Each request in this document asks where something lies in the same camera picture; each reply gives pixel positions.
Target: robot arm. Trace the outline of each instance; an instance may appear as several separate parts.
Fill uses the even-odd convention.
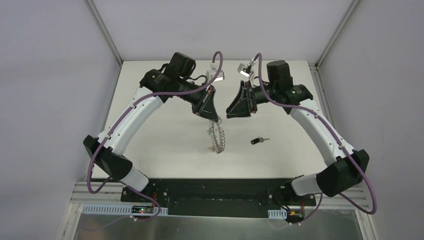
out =
[[[97,137],[88,135],[84,139],[83,144],[88,154],[92,160],[95,155],[94,163],[110,178],[139,192],[146,187],[149,179],[136,169],[133,163],[123,156],[123,153],[147,118],[168,98],[172,98],[172,95],[164,95],[164,92],[175,94],[194,91],[201,87],[193,82],[186,82],[195,66],[194,59],[176,52],[163,73],[160,70],[152,69],[144,75],[140,81],[140,87],[132,99],[108,128],[99,133]],[[210,74],[216,72],[216,70],[208,71]],[[207,89],[179,95],[179,97],[191,103],[191,109],[195,115],[217,122],[218,115],[214,106],[214,95],[215,88],[209,85]]]
[[[270,62],[266,65],[266,68],[269,82],[264,88],[274,101],[285,105],[305,107],[318,114],[320,113],[320,109],[308,89],[301,84],[293,85],[289,65],[285,61]],[[257,112],[258,104],[268,102],[261,88],[253,86],[251,76],[249,76],[249,79],[250,81],[241,82],[236,98],[226,110],[227,118],[250,117],[251,114]],[[362,181],[358,170],[339,148],[339,144],[320,119],[304,109],[284,107],[284,110],[306,131],[327,165],[327,168],[322,172],[300,176],[287,182],[284,189],[288,193],[284,194],[283,201],[285,203],[307,194],[324,193],[333,197]],[[322,115],[320,117],[328,123],[328,120]],[[328,125],[365,172],[369,161],[368,154],[364,150],[356,151],[329,123]]]

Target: coiled wire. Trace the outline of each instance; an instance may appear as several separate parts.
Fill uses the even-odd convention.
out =
[[[210,138],[212,139],[212,150],[216,154],[220,154],[225,150],[225,133],[224,129],[220,126],[222,119],[218,116],[218,121],[209,120],[209,130]],[[216,132],[219,135],[219,143],[217,140]]]

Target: key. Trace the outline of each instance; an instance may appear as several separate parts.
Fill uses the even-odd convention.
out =
[[[263,137],[258,136],[257,138],[255,138],[252,141],[250,141],[250,143],[252,145],[254,145],[254,144],[257,144],[257,143],[263,143],[266,140],[269,140],[269,138],[263,138]]]
[[[263,143],[264,141],[269,140],[269,138],[259,137],[259,142]]]

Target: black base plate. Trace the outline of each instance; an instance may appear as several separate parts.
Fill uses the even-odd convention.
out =
[[[284,183],[292,178],[271,179],[184,179],[150,178],[142,191],[168,208],[169,215],[268,218],[268,210],[279,210],[281,205],[316,206],[313,194],[300,196],[292,202],[282,202]],[[150,203],[126,187],[122,202]]]

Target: connector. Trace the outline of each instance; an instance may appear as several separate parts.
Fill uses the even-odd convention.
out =
[[[216,62],[210,63],[210,69],[208,69],[206,71],[206,77],[207,77],[208,81],[212,80],[212,78],[215,76],[215,74],[217,73],[217,68],[218,67],[217,67]],[[224,71],[221,70],[218,74],[218,77],[216,77],[215,81],[220,81],[220,80],[224,80],[224,79],[225,79]]]
[[[245,77],[250,77],[255,75],[255,72],[252,70],[252,67],[258,62],[258,60],[252,58],[248,65],[240,63],[240,65],[237,68],[237,72],[241,73]]]

